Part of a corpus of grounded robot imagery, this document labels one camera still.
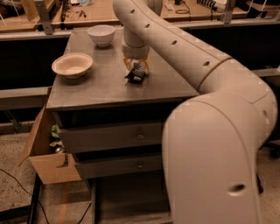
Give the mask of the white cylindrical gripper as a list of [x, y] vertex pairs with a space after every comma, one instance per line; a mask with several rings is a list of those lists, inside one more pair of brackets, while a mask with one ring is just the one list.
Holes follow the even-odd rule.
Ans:
[[141, 67], [146, 74], [150, 73], [150, 66], [147, 57], [150, 52], [148, 45], [135, 47], [128, 45], [124, 40], [122, 41], [123, 63], [128, 71], [134, 68], [134, 60], [141, 60]]

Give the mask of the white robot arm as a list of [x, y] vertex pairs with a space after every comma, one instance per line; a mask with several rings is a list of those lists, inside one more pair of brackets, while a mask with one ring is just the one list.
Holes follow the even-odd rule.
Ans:
[[256, 153], [277, 123], [271, 88], [239, 61], [164, 21], [145, 0], [113, 0], [124, 28], [165, 59], [198, 96], [163, 129], [173, 224], [262, 224]]

